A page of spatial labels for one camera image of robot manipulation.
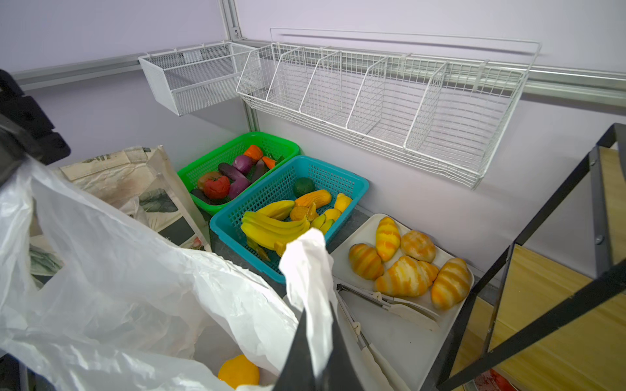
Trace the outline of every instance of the white wire basket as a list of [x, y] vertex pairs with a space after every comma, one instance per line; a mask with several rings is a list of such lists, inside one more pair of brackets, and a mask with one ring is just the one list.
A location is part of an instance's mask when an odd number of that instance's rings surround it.
[[236, 97], [251, 50], [230, 42], [203, 44], [146, 54], [139, 63], [156, 101], [181, 116]]
[[474, 189], [529, 68], [272, 43], [249, 53], [237, 92], [254, 109]]

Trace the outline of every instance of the green plastic basket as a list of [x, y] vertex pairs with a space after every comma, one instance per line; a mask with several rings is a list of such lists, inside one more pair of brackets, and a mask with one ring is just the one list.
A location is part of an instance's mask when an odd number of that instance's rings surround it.
[[[180, 170], [178, 172], [178, 176], [183, 180], [187, 191], [192, 191], [197, 187], [198, 179], [200, 179], [202, 175], [211, 171], [217, 171], [217, 166], [220, 163], [228, 163], [231, 165], [233, 161], [235, 161], [235, 158], [239, 155], [243, 155], [250, 145], [256, 145], [261, 148], [265, 156], [272, 155], [275, 158], [278, 158], [282, 155], [285, 159], [280, 163], [277, 163], [276, 167], [266, 172], [255, 183], [252, 183], [246, 190], [244, 190], [244, 193], [261, 182], [263, 178], [273, 173], [276, 168], [282, 166], [289, 159], [300, 154], [300, 147], [293, 141], [268, 135], [267, 133], [250, 132], [239, 136], [221, 147], [207, 153], [200, 159]], [[250, 174], [248, 174], [248, 179], [252, 176], [252, 171], [253, 170], [251, 170]], [[216, 214], [231, 202], [230, 201], [222, 205], [209, 205], [193, 194], [191, 194], [191, 196], [193, 202], [210, 215]]]

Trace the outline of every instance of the yellow lemon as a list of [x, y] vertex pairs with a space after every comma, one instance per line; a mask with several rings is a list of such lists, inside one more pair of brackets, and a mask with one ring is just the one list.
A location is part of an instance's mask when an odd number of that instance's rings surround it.
[[226, 382], [232, 388], [243, 384], [259, 385], [259, 368], [251, 363], [244, 355], [228, 360], [220, 368], [217, 378]]

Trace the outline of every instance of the food tongs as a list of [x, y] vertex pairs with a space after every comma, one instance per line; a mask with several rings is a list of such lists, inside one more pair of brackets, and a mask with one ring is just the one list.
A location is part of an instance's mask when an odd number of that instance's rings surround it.
[[369, 367], [370, 374], [379, 384], [380, 389], [382, 391], [411, 391], [400, 375], [398, 375], [396, 370], [393, 369], [389, 361], [387, 361], [387, 359], [384, 358], [384, 356], [374, 346], [371, 342], [372, 340], [365, 336], [361, 324], [356, 321], [346, 302], [339, 294], [339, 291], [340, 290], [338, 289], [336, 293], [339, 306], [346, 315], [346, 318], [352, 327], [352, 331], [356, 334], [357, 343], [361, 349], [363, 360]]
[[427, 328], [430, 331], [439, 330], [440, 319], [436, 312], [414, 302], [403, 300], [397, 297], [383, 295], [381, 292], [372, 292], [370, 290], [355, 287], [337, 277], [334, 277], [334, 283], [337, 291], [347, 290], [371, 303], [383, 307], [383, 309], [408, 320], [411, 323]]

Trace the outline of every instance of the fake tomato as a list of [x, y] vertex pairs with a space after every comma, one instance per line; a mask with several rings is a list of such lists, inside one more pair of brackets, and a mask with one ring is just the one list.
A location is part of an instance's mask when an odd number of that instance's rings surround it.
[[212, 200], [219, 200], [228, 195], [230, 181], [227, 176], [221, 176], [216, 180], [208, 179], [204, 184], [204, 194]]

